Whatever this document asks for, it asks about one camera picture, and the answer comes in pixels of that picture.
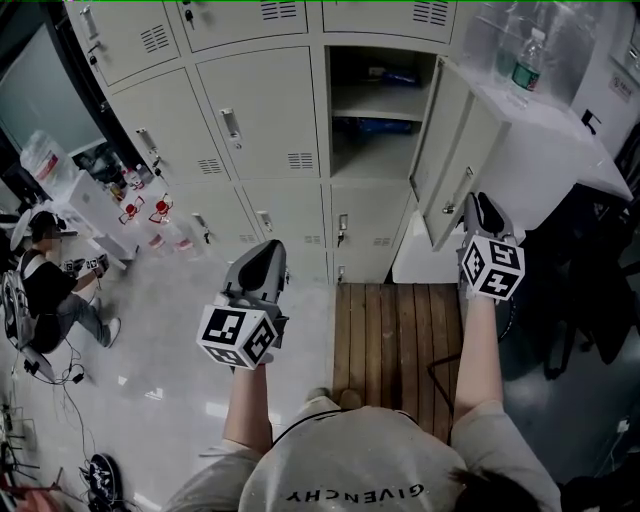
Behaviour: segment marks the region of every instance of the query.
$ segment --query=person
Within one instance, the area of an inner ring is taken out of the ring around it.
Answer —
[[[502,403],[495,305],[481,296],[469,300],[451,447],[404,413],[344,412],[326,396],[273,445],[265,366],[236,368],[222,443],[203,454],[211,465],[164,511],[559,512],[558,487]]]
[[[35,337],[31,345],[41,353],[55,349],[75,322],[87,329],[103,347],[109,348],[120,332],[120,319],[104,325],[98,310],[100,299],[91,304],[79,295],[96,278],[95,271],[78,279],[65,274],[57,265],[46,261],[45,255],[59,240],[56,219],[49,212],[40,212],[30,222],[32,247],[26,251],[18,265],[32,316],[39,315]]]

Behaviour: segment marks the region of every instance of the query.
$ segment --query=water bottle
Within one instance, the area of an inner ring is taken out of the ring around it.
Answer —
[[[544,32],[532,28],[531,37],[524,43],[513,68],[508,97],[518,108],[527,108],[531,94],[538,84],[544,54],[544,38]]]

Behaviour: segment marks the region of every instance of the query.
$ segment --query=sneaker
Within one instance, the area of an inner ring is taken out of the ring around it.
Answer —
[[[91,302],[89,302],[89,306],[91,306],[98,312],[98,314],[100,314],[100,310],[102,309],[102,301],[100,300],[100,297],[93,297],[93,299],[91,299]]]
[[[112,320],[110,320],[109,324],[107,325],[107,329],[109,329],[111,340],[109,341],[109,344],[106,346],[106,348],[111,348],[111,346],[113,345],[113,342],[116,341],[116,338],[120,333],[120,319],[113,318]]]

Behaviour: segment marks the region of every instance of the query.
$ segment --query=black cable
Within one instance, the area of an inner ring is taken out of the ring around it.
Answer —
[[[509,320],[507,321],[507,325],[502,330],[502,333],[500,334],[500,336],[498,336],[498,343],[500,343],[511,330],[511,326],[513,325],[513,320],[515,316],[516,316],[516,303],[513,297],[511,297],[509,299]],[[451,416],[451,418],[453,418],[453,402],[451,401],[449,394],[446,392],[446,390],[442,387],[442,385],[438,381],[434,368],[442,364],[447,364],[447,363],[452,363],[453,361],[457,361],[458,359],[460,359],[461,356],[462,356],[462,352],[460,352],[459,354],[453,354],[448,357],[443,357],[442,359],[438,359],[437,361],[433,361],[432,363],[427,365],[427,374],[429,375],[429,377],[431,377],[431,380],[433,381],[434,386],[436,387],[438,392],[442,395],[442,398],[444,398],[444,401],[447,404],[447,408],[449,409],[449,415]]]

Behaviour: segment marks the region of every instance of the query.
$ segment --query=locker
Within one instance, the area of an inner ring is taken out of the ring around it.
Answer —
[[[160,157],[170,184],[229,181],[184,69],[114,94],[112,107],[149,168]]]
[[[177,2],[192,52],[307,32],[304,2]]]
[[[326,285],[327,251],[324,249],[287,249],[289,284]]]
[[[333,267],[336,283],[384,283],[391,268],[391,250],[338,249]]]
[[[449,44],[456,2],[322,2],[325,32],[367,32]]]
[[[308,47],[224,57],[198,71],[240,178],[319,176]]]
[[[331,185],[333,247],[371,250],[391,247],[396,237],[407,200],[409,186],[404,183],[376,186]]]
[[[322,189],[309,180],[259,180],[242,184],[267,239],[287,250],[324,248]]]
[[[82,34],[108,85],[180,56],[162,2],[73,2]]]
[[[410,182],[434,250],[439,250],[511,123],[450,61],[439,58],[433,84]]]
[[[174,200],[174,207],[185,217],[192,219],[193,213],[202,216],[211,231],[214,250],[226,261],[234,261],[260,242],[233,185],[174,185],[169,196]],[[202,228],[197,228],[197,232],[201,233]]]

